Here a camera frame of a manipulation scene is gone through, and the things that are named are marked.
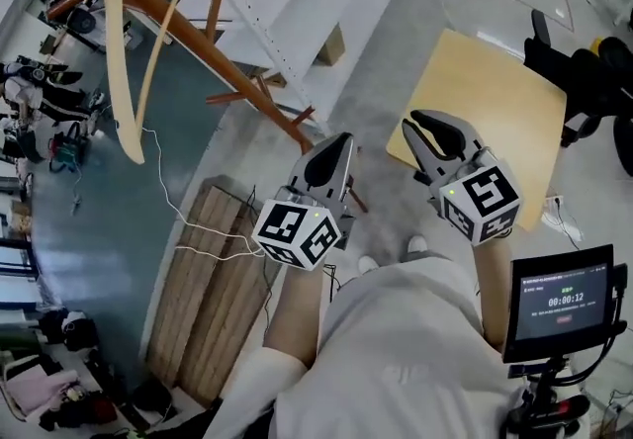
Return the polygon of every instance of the black chair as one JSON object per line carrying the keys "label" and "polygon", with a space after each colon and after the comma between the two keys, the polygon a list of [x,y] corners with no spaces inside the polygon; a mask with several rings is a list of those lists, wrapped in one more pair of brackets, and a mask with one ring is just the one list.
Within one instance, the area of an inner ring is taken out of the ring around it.
{"label": "black chair", "polygon": [[545,16],[532,10],[534,38],[525,41],[524,65],[567,93],[565,123],[586,117],[577,130],[563,127],[561,145],[568,147],[593,134],[606,116],[633,115],[633,100],[622,89],[624,77],[608,62],[581,48],[569,57],[550,47]]}

